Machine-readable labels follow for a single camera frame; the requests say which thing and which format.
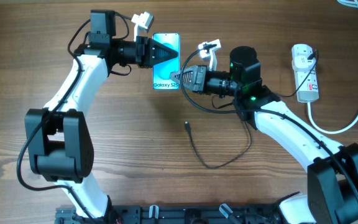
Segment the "Galaxy smartphone with cyan screen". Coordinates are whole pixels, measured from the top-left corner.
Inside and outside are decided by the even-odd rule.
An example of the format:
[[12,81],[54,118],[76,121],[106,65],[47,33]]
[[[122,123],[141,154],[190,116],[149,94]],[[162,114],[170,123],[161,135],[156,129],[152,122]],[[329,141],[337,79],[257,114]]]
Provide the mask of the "Galaxy smartphone with cyan screen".
[[178,52],[175,58],[154,65],[153,88],[154,90],[177,90],[179,84],[170,79],[170,74],[180,69],[180,35],[179,33],[155,33],[153,39]]

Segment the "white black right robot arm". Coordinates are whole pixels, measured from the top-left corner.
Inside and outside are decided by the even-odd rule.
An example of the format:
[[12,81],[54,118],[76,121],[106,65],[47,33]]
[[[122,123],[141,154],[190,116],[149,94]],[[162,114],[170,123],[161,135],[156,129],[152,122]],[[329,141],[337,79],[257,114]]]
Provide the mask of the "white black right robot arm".
[[231,96],[233,113],[278,142],[307,173],[307,194],[278,202],[284,223],[352,223],[358,220],[358,144],[344,146],[327,138],[293,114],[262,83],[255,49],[240,46],[230,53],[228,72],[204,65],[182,66],[170,79],[184,94]]

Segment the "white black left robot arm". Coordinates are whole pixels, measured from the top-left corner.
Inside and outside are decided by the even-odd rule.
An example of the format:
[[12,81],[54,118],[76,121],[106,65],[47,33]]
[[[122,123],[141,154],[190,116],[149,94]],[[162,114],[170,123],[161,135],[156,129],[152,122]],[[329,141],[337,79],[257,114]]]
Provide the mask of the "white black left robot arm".
[[113,10],[93,10],[85,22],[90,30],[77,49],[70,49],[73,66],[55,96],[41,109],[25,116],[27,139],[21,149],[33,173],[50,182],[50,189],[63,189],[75,206],[79,223],[111,223],[117,218],[111,199],[98,186],[92,173],[94,147],[86,115],[96,92],[113,74],[113,67],[150,68],[177,57],[178,52],[153,40],[148,32],[154,21],[149,12],[123,17],[134,24],[133,40],[117,37]]

